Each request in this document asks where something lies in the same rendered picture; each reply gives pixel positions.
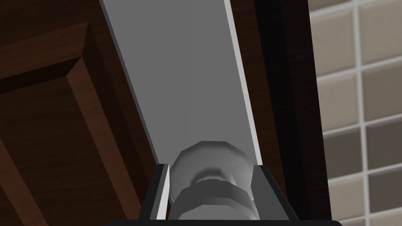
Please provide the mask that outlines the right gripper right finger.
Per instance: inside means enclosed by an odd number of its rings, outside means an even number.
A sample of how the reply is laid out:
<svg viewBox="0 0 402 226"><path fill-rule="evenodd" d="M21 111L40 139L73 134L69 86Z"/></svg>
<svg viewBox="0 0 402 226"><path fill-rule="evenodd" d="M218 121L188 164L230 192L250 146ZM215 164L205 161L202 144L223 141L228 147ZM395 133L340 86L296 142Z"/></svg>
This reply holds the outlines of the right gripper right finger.
<svg viewBox="0 0 402 226"><path fill-rule="evenodd" d="M260 220L298 220L267 167L254 165L251 190Z"/></svg>

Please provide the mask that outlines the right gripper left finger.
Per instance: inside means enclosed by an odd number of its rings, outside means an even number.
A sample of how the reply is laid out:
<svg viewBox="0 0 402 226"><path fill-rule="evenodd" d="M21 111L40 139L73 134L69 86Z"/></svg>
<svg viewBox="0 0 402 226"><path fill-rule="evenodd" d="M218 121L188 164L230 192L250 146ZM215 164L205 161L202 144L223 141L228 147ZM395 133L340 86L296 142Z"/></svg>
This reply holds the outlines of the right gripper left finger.
<svg viewBox="0 0 402 226"><path fill-rule="evenodd" d="M156 165L138 220L165 220L170 190L170 167Z"/></svg>

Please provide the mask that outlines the grey metal door plate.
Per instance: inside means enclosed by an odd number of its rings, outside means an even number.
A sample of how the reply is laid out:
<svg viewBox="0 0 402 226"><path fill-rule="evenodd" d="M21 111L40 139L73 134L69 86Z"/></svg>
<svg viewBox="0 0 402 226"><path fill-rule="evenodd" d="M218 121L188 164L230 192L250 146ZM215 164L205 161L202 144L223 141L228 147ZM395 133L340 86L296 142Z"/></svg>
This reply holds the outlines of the grey metal door plate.
<svg viewBox="0 0 402 226"><path fill-rule="evenodd" d="M262 164L230 0L100 0L155 161L225 141Z"/></svg>

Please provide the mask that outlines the dark brown wooden door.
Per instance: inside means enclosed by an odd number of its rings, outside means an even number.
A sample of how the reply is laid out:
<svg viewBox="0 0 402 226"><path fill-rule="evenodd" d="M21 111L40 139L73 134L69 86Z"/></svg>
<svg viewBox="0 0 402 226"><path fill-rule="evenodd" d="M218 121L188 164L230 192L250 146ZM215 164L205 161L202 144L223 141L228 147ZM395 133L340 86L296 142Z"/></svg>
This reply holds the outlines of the dark brown wooden door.
<svg viewBox="0 0 402 226"><path fill-rule="evenodd" d="M308 0L230 2L259 165L297 221L170 220L170 193L165 220L138 220L161 163L100 0L0 0L0 226L340 226Z"/></svg>

